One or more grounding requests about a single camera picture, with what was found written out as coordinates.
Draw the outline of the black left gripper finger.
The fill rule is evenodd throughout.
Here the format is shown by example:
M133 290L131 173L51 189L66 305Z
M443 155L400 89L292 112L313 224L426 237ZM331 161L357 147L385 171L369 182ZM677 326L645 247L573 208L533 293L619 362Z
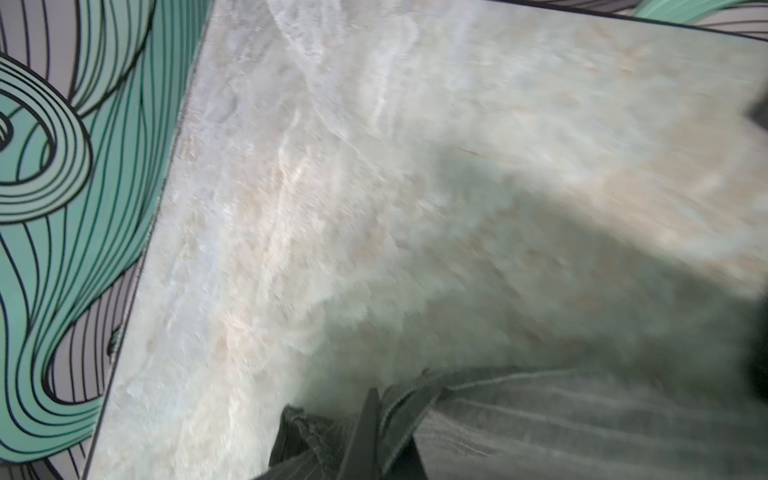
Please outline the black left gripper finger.
M345 451L338 480L374 480L380 477L377 466L380 408L378 390L369 389Z

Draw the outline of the dark grey pinstripe shirt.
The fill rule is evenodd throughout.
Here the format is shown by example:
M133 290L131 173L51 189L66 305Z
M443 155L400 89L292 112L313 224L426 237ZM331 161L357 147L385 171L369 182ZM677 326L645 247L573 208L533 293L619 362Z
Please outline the dark grey pinstripe shirt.
M579 370L426 371L379 392L378 479L763 479L767 406ZM360 411L287 406L266 477L337 479Z

